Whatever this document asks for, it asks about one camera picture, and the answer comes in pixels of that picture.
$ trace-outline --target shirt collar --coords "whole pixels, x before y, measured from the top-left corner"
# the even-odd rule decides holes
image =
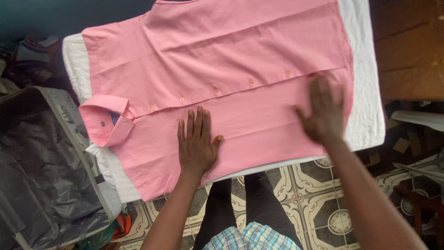
[[[126,98],[99,94],[79,107],[88,136],[95,144],[109,147],[126,139],[134,126],[127,105]],[[113,113],[119,115],[117,121],[116,117],[113,120]]]

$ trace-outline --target pink shirt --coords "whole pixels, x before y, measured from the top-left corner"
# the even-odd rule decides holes
[[[307,74],[329,71],[347,85],[346,118],[351,111],[353,56],[336,0],[158,0],[142,16],[82,35],[93,97],[80,113],[145,201],[176,184],[177,125],[188,109],[210,110],[212,134],[224,135],[202,183],[325,155],[290,108],[310,113]]]

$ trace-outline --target person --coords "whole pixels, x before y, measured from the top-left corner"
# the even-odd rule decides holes
[[[325,147],[335,165],[360,246],[372,250],[427,249],[343,140],[344,94],[338,103],[334,102],[328,81],[319,75],[311,78],[310,116],[298,107],[294,110],[306,135]],[[184,121],[179,121],[181,173],[141,250],[180,248],[194,193],[204,173],[217,161],[223,139],[218,135],[210,143],[210,122],[210,112],[200,106],[195,121],[194,112],[188,112],[186,136]],[[275,198],[264,172],[245,176],[247,226],[242,233],[236,228],[230,189],[230,179],[212,185],[194,250],[302,249],[294,226]]]

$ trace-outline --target forearm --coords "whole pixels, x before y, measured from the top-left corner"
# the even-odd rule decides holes
[[[200,179],[180,173],[170,197],[150,228],[141,250],[179,249],[183,228]]]
[[[344,141],[325,145],[364,249],[427,249]]]

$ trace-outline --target blue label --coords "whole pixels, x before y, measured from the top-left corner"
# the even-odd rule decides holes
[[[116,114],[116,113],[114,113],[112,111],[110,111],[109,113],[110,113],[110,116],[111,116],[111,119],[112,119],[112,123],[115,126],[115,124],[117,123],[117,120],[119,119],[120,115]]]

